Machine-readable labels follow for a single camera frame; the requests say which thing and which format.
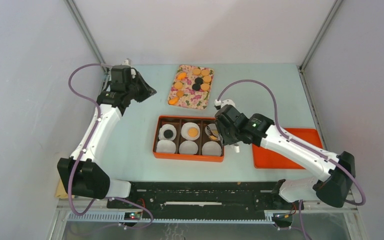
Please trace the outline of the floral pink serving tray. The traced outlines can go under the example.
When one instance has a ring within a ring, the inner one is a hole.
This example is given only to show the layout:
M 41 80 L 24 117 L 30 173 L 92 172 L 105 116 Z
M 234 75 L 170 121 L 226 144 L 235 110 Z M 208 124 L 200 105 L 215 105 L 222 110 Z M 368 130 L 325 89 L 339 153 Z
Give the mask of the floral pink serving tray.
M 192 85 L 195 84 L 195 78 L 202 78 L 202 75 L 193 75 L 193 69 L 194 68 L 200 68 L 208 69 L 210 70 L 209 76 L 212 77 L 212 81 L 207 84 L 203 82 L 201 84 L 201 89 L 199 91 L 194 91 L 192 89 Z M 177 80 L 177 75 L 181 72 L 186 72 L 187 77 L 183 80 Z M 174 80 L 171 84 L 170 92 L 167 97 L 167 103 L 168 100 L 176 96 L 177 91 L 183 91 L 184 96 L 179 98 L 179 101 L 176 105 L 171 105 L 175 107 L 181 107 L 181 108 L 188 108 L 188 109 L 195 109 L 195 110 L 204 110 L 208 107 L 209 100 L 210 100 L 210 93 L 213 85 L 215 70 L 209 67 L 203 67 L 203 66 L 194 66 L 194 65 L 186 65 L 182 64 L 178 67 L 176 74 L 174 76 Z M 183 88 L 181 90 L 177 90 L 174 88 L 175 82 L 182 82 Z

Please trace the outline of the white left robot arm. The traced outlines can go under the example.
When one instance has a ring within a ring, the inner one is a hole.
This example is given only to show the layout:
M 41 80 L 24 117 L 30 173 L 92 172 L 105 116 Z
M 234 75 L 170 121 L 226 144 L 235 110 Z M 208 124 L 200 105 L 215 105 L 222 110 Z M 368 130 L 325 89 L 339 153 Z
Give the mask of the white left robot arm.
M 104 150 L 116 124 L 131 101 L 141 103 L 156 94 L 142 75 L 128 63 L 109 67 L 109 88 L 95 99 L 79 92 L 75 95 L 92 102 L 95 111 L 82 140 L 68 158 L 61 158 L 57 170 L 69 195 L 92 199 L 118 198 L 125 208 L 133 208 L 138 194 L 131 183 L 111 178 L 102 169 Z

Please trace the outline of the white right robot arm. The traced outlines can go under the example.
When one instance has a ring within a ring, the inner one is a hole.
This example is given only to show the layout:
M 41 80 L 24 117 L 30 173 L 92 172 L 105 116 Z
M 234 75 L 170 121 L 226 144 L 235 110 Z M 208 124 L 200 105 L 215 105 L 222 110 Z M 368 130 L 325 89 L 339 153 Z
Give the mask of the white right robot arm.
M 343 151 L 329 152 L 304 141 L 276 125 L 275 121 L 259 113 L 250 118 L 233 105 L 218 106 L 215 125 L 224 146 L 239 142 L 273 151 L 308 170 L 312 177 L 299 180 L 280 180 L 278 191 L 271 194 L 271 204 L 284 209 L 314 192 L 323 203 L 341 208 L 356 177 L 355 157 Z

